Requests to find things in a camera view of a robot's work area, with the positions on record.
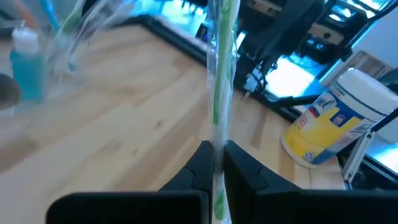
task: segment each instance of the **wooden countertop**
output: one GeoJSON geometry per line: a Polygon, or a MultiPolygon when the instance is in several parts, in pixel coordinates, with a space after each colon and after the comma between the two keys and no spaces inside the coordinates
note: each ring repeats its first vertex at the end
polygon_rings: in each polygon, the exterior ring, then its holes
{"type": "MultiPolygon", "coordinates": [[[[73,94],[1,121],[1,223],[43,223],[70,192],[157,190],[210,138],[205,68],[145,29],[97,35],[81,63],[73,94]]],[[[234,92],[230,139],[301,188],[343,189],[336,159],[308,170],[285,153],[288,125],[234,92]]]]}

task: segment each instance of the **white wall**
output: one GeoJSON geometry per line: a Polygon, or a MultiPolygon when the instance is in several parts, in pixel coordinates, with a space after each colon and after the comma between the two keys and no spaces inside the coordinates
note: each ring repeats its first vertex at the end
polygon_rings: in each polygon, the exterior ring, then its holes
{"type": "Polygon", "coordinates": [[[389,66],[398,67],[398,7],[376,21],[353,47],[354,54],[346,61],[341,60],[321,79],[328,85],[357,52],[363,50],[389,66]]]}

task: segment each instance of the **blue liquid bottle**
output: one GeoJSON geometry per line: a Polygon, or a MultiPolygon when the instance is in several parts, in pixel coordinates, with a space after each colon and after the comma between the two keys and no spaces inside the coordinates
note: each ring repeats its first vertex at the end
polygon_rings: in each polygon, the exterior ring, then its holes
{"type": "Polygon", "coordinates": [[[45,99],[44,55],[36,31],[23,27],[12,32],[14,47],[10,54],[15,81],[21,89],[22,101],[45,99]]]}

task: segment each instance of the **clear tube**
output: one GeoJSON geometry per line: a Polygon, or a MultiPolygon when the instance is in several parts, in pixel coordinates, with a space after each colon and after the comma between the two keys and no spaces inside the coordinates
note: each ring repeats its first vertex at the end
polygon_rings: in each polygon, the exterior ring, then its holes
{"type": "Polygon", "coordinates": [[[236,28],[240,0],[209,0],[207,77],[210,93],[212,142],[215,151],[213,222],[231,223],[226,197],[223,155],[228,141],[229,117],[236,68],[236,28]]]}

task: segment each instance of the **yellow label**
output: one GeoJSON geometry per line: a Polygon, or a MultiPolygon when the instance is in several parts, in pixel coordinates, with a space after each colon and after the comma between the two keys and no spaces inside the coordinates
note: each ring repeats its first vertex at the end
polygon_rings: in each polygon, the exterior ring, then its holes
{"type": "Polygon", "coordinates": [[[285,141],[293,153],[298,157],[307,153],[316,157],[362,121],[353,116],[342,127],[338,127],[331,121],[331,117],[338,111],[339,108],[333,107],[316,118],[307,110],[290,125],[285,141]]]}

